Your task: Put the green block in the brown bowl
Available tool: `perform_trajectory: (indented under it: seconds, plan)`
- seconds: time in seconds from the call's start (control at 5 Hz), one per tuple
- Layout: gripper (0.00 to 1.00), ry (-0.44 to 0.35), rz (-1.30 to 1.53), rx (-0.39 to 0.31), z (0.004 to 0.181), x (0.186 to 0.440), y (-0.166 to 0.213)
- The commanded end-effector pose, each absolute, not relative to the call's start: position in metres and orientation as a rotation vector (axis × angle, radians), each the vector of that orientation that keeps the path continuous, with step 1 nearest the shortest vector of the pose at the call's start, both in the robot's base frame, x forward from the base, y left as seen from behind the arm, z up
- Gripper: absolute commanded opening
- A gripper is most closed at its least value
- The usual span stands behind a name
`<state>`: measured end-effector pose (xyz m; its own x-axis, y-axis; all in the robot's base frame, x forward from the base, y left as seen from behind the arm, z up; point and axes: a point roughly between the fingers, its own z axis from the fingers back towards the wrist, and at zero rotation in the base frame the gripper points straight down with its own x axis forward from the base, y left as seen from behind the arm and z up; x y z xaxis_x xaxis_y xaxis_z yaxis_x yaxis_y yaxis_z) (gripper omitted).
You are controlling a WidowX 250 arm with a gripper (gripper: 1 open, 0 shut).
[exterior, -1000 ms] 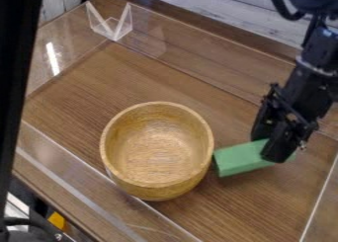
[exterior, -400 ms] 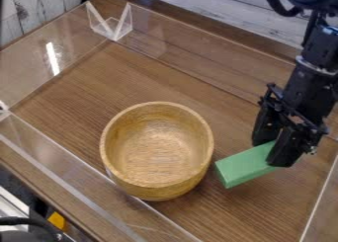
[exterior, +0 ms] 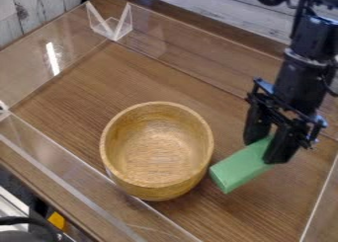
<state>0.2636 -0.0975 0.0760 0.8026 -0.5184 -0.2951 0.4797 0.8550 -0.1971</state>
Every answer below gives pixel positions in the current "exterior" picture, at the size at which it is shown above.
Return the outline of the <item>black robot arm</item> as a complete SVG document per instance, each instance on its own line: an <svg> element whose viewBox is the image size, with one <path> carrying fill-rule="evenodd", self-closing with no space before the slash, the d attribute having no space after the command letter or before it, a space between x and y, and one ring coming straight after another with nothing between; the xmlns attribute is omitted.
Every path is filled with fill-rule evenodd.
<svg viewBox="0 0 338 242"><path fill-rule="evenodd" d="M257 0L267 6L290 0ZM316 6L338 9L338 0L298 0L283 51L282 68L273 83L256 78L247 94L243 140L251 144L271 135L263 152L267 164L282 164L300 148L310 148L327 121L316 110L326 96L338 97L338 20L318 15Z"/></svg>

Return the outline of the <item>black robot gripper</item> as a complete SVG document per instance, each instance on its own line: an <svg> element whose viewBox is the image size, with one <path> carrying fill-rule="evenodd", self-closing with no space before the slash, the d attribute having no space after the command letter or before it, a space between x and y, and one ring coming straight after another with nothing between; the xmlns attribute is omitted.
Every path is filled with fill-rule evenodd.
<svg viewBox="0 0 338 242"><path fill-rule="evenodd" d="M299 55L287 49L275 83L261 78L253 80L245 98L249 110L243 140L249 145L268 135L272 125L276 126L263 155L265 164L286 163L299 147L311 146L327 126L316 110L326 95L334 94L330 85L335 69L332 55Z"/></svg>

